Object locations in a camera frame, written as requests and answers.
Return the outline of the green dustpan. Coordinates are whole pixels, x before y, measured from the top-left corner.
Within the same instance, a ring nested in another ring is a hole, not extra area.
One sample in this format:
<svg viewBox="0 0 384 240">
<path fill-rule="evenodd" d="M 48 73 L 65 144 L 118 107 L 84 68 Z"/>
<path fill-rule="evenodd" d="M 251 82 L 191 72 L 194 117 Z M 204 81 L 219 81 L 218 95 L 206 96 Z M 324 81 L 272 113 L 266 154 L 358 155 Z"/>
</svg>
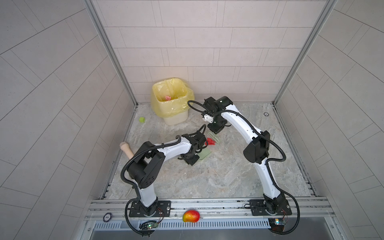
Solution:
<svg viewBox="0 0 384 240">
<path fill-rule="evenodd" d="M 199 160 L 204 160 L 204 159 L 207 158 L 211 153 L 212 153 L 212 151 L 209 150 L 208 148 L 202 149 L 201 152 L 198 153 Z"/>
</svg>

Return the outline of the green hand brush white bristles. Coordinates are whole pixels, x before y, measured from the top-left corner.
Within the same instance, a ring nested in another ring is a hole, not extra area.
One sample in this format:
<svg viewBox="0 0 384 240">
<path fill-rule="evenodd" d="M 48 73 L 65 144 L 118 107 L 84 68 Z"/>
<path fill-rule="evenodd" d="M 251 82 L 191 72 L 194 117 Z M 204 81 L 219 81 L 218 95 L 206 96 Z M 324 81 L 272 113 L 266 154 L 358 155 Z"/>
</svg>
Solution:
<svg viewBox="0 0 384 240">
<path fill-rule="evenodd" d="M 215 141 L 217 144 L 219 144 L 219 143 L 221 142 L 221 141 L 220 141 L 220 138 L 219 138 L 216 134 L 214 134 L 214 133 L 212 133 L 212 132 L 209 132 L 208 135 L 209 135 L 209 137 L 210 137 L 213 141 Z"/>
</svg>

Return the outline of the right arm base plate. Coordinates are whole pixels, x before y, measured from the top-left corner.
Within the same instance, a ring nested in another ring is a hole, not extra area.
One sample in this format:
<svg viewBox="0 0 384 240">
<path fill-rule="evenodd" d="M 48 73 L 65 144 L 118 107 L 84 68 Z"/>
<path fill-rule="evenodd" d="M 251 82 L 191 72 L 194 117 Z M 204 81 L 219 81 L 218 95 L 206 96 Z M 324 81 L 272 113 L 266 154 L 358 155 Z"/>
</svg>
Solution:
<svg viewBox="0 0 384 240">
<path fill-rule="evenodd" d="M 252 216 L 291 216 L 292 209 L 287 200 L 283 201 L 276 210 L 268 210 L 265 200 L 250 200 L 244 204 L 244 208 L 251 210 Z"/>
</svg>

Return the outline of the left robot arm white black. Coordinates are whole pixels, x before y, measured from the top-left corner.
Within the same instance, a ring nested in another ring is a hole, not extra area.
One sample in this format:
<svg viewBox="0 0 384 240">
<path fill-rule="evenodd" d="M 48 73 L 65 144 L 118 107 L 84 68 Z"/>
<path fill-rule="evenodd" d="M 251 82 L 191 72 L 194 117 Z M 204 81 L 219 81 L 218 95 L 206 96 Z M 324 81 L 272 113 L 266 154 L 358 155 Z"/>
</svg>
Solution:
<svg viewBox="0 0 384 240">
<path fill-rule="evenodd" d="M 134 154 L 128 143 L 120 143 L 120 148 L 129 161 L 123 166 L 121 179 L 133 186 L 137 194 L 137 202 L 144 215 L 151 216 L 158 207 L 158 197 L 154 190 L 154 182 L 159 175 L 163 163 L 177 157 L 188 165 L 194 165 L 207 146 L 205 130 L 207 125 L 202 125 L 192 134 L 176 136 L 174 141 L 162 144 L 152 144 L 147 141 L 141 145 Z"/>
</svg>

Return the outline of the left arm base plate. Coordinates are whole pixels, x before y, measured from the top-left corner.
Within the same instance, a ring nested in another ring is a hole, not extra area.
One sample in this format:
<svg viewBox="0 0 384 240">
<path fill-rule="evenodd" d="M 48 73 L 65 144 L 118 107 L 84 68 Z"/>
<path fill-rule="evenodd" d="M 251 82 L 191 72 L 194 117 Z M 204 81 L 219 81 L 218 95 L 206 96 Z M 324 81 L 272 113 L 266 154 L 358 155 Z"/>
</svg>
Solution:
<svg viewBox="0 0 384 240">
<path fill-rule="evenodd" d="M 149 207 L 145 207 L 141 201 L 134 200 L 129 207 L 130 218 L 155 218 L 169 217 L 171 210 L 171 201 L 155 201 Z"/>
</svg>

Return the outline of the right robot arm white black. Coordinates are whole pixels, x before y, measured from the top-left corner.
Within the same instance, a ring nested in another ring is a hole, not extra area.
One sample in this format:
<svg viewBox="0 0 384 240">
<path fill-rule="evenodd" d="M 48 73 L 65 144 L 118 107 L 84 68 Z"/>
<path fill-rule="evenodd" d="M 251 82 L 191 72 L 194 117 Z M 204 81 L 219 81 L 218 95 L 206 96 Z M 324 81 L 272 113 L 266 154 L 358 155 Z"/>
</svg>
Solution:
<svg viewBox="0 0 384 240">
<path fill-rule="evenodd" d="M 297 209 L 296 222 L 291 229 L 284 231 L 278 227 L 272 227 L 270 232 L 283 236 L 296 230 L 301 217 L 298 201 L 293 195 L 278 186 L 269 166 L 269 162 L 284 162 L 287 156 L 282 148 L 271 140 L 270 133 L 255 127 L 226 96 L 218 100 L 209 97 L 203 104 L 190 100 L 188 106 L 202 114 L 205 121 L 209 123 L 208 128 L 215 134 L 226 127 L 223 122 L 228 122 L 243 136 L 248 144 L 243 154 L 246 160 L 254 164 L 263 186 L 265 211 L 270 215 L 281 212 L 283 207 L 288 205 L 286 196 L 294 201 Z"/>
</svg>

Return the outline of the red paper scrap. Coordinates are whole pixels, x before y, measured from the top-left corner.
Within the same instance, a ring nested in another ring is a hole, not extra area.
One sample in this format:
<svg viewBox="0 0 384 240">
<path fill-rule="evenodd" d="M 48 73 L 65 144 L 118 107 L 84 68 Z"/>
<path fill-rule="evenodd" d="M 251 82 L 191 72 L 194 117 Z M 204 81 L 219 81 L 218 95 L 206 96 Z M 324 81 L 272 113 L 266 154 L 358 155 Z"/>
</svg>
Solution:
<svg viewBox="0 0 384 240">
<path fill-rule="evenodd" d="M 207 145 L 208 146 L 214 146 L 216 144 L 216 141 L 211 139 L 211 138 L 207 138 Z"/>
</svg>

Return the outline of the beige bin yellow bag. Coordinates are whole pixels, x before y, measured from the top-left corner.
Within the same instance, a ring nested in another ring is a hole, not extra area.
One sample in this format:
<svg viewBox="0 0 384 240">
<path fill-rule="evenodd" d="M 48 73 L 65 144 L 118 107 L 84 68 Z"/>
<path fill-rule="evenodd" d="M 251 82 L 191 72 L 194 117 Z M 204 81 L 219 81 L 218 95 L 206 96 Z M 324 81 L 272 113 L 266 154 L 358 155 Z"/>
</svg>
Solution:
<svg viewBox="0 0 384 240">
<path fill-rule="evenodd" d="M 165 96 L 171 96 L 172 99 L 166 101 Z M 193 90 L 179 78 L 165 79 L 152 86 L 151 108 L 168 126 L 180 124 L 188 119 L 188 101 L 194 99 Z"/>
</svg>

